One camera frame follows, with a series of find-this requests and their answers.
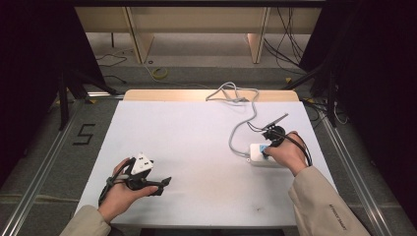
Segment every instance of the floor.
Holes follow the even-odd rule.
[[[278,61],[278,64],[276,58],[265,49],[261,63],[253,64],[245,34],[156,34],[144,65],[136,61],[129,35],[115,33],[114,48],[111,47],[110,33],[88,33],[88,37],[96,58],[102,57],[97,62],[102,65],[100,68],[103,75],[108,76],[106,77],[107,84],[118,90],[155,88],[155,82],[149,79],[147,67],[150,69],[167,68],[170,76],[167,81],[171,85],[165,86],[172,86],[175,89],[181,87],[178,84],[189,82],[210,85],[216,89],[222,80],[233,81],[238,86],[240,83],[244,84],[248,83],[248,80],[253,80],[252,84],[245,85],[252,85],[258,89],[274,89],[265,81],[274,80],[284,85],[286,79],[296,80],[300,77],[291,71],[302,72],[290,63]],[[281,37],[282,35],[271,34],[267,35],[267,40],[272,45],[278,45]],[[299,46],[305,48],[309,36],[296,35],[296,39]],[[289,40],[283,41],[280,51],[296,61]],[[278,69],[280,70],[279,77],[275,73]],[[212,79],[214,82],[210,80],[210,76],[213,75],[216,76],[215,80]],[[114,76],[125,80],[127,84]],[[310,96],[308,92],[310,85],[311,82],[308,82],[296,89],[300,97]],[[99,99],[86,104],[75,101],[72,114],[77,119],[72,124],[73,129],[64,135],[63,144],[59,145],[56,144],[55,139],[59,135],[57,131],[59,105],[55,103],[51,106],[50,113],[45,117],[36,138],[28,148],[28,156],[20,161],[8,182],[0,190],[2,228],[21,202],[28,187],[31,186],[31,180],[36,175],[39,166],[42,166],[42,161],[46,156],[51,155],[50,147],[58,146],[58,157],[51,163],[48,175],[40,184],[41,189],[28,214],[25,215],[26,220],[19,226],[18,235],[59,234],[74,213],[117,101],[117,99]],[[315,128],[338,192],[369,228],[372,235],[417,235],[415,228],[385,184],[378,169],[372,164],[360,137],[355,132],[354,125],[349,122],[342,124],[346,117],[340,115],[337,128],[329,130],[326,119],[318,117],[320,114],[316,113],[316,110],[309,107],[306,107],[306,110],[311,116],[312,126]],[[94,124],[94,127],[88,128],[94,133],[94,139],[91,139],[88,146],[74,146],[73,143],[80,140],[78,127],[86,123]],[[340,142],[345,144],[347,154],[346,151],[343,152],[334,146],[330,138],[333,132],[341,135]],[[342,155],[348,155],[357,167],[375,206],[386,221],[388,234],[381,234],[381,230],[375,227],[372,218],[368,216],[369,212],[357,194],[355,184],[349,179],[341,152]],[[139,235],[137,228],[124,226],[121,229],[125,235]],[[173,235],[173,233],[174,231],[159,231],[158,235]],[[191,235],[190,231],[179,233]],[[284,229],[284,233],[290,236],[299,235],[295,227]]]

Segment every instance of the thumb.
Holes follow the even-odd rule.
[[[132,197],[134,197],[135,200],[137,200],[142,197],[146,197],[146,196],[153,194],[154,192],[156,192],[157,189],[158,187],[156,186],[147,186],[147,187],[142,188],[141,190],[132,191],[131,193],[132,193]]]

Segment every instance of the sleeve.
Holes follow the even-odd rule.
[[[110,226],[104,221],[95,207],[83,206],[67,224],[61,236],[106,236],[110,229]]]
[[[298,173],[289,197],[301,235],[370,235],[316,167]]]

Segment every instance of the wrist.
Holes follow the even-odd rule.
[[[101,214],[107,224],[110,224],[111,220],[117,216],[114,215],[114,213],[112,213],[111,210],[108,210],[106,207],[99,207],[97,211]]]
[[[308,167],[307,164],[302,161],[298,161],[288,166],[289,170],[291,171],[294,177],[297,176],[297,174],[300,173],[300,171],[302,171],[303,169],[307,167]]]

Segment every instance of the white cable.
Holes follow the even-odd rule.
[[[227,87],[227,88],[232,88],[232,89],[234,89],[234,92],[235,92],[235,95],[236,95],[236,98],[231,98],[228,94],[227,94],[227,92],[223,89],[224,87]],[[233,147],[233,144],[232,144],[232,140],[233,140],[233,136],[234,136],[234,134],[235,134],[235,132],[236,132],[236,130],[237,130],[237,128],[239,128],[239,126],[241,126],[241,125],[243,125],[243,124],[245,124],[245,123],[247,123],[247,122],[249,122],[249,121],[251,121],[251,120],[253,120],[253,119],[255,119],[255,117],[257,117],[257,115],[258,115],[258,112],[257,112],[257,108],[256,108],[256,106],[255,106],[255,101],[258,99],[258,96],[259,96],[259,91],[257,90],[257,89],[255,89],[255,88],[238,88],[238,87],[236,87],[236,85],[234,84],[234,83],[232,83],[232,82],[227,82],[227,83],[224,83],[223,85],[221,85],[215,92],[213,92],[212,94],[210,94],[209,96],[207,96],[206,97],[206,101],[209,101],[209,100],[222,100],[222,101],[228,101],[228,102],[233,102],[233,103],[238,103],[238,102],[242,102],[242,101],[249,101],[247,98],[245,98],[245,97],[241,97],[240,95],[239,95],[239,91],[238,90],[251,90],[251,91],[254,91],[255,92],[255,96],[254,96],[254,98],[252,99],[252,109],[254,110],[254,115],[251,117],[251,118],[249,118],[249,119],[247,119],[247,120],[244,120],[244,121],[242,121],[242,122],[240,122],[239,124],[237,124],[234,128],[233,128],[233,130],[232,130],[232,132],[231,132],[231,134],[230,134],[230,137],[229,137],[229,147],[230,147],[230,149],[233,151],[233,152],[235,152],[236,154],[238,154],[238,155],[241,155],[241,156],[244,156],[244,157],[248,157],[248,156],[250,156],[250,154],[248,153],[248,152],[243,152],[243,151],[239,151],[239,150],[237,150],[237,149],[235,149],[234,147]],[[216,95],[218,92],[220,92],[220,91],[222,91],[223,92],[223,94],[224,94],[224,96],[226,97],[226,98],[211,98],[212,96],[214,96],[214,95]]]

